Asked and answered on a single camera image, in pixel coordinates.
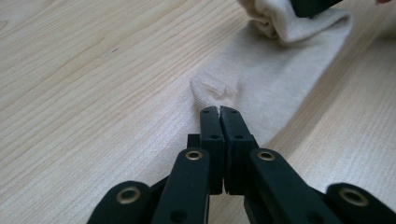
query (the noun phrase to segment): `table surface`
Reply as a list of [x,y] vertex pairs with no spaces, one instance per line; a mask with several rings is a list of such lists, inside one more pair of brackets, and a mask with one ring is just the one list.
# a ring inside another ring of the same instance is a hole
[[[268,147],[395,210],[396,1],[337,7],[354,30]],[[0,222],[85,223],[111,187],[169,175],[199,132],[191,77],[247,21],[236,1],[1,1]],[[248,223],[242,197],[211,197],[209,223]]]

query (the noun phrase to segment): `white fabric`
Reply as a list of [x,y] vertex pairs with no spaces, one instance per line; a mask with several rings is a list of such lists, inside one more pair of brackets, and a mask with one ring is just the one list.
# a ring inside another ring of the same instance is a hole
[[191,80],[199,109],[239,110],[260,146],[296,113],[350,33],[353,18],[328,9],[297,18],[290,0],[256,0],[254,18]]

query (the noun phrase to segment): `wood grain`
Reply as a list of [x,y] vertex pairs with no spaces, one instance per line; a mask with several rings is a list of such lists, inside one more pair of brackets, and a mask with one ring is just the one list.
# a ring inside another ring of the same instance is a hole
[[[396,2],[347,1],[355,29],[269,147],[313,187],[396,209]],[[0,222],[85,223],[114,185],[152,185],[198,133],[189,82],[248,17],[236,1],[0,2]],[[210,223],[248,223],[211,198]]]

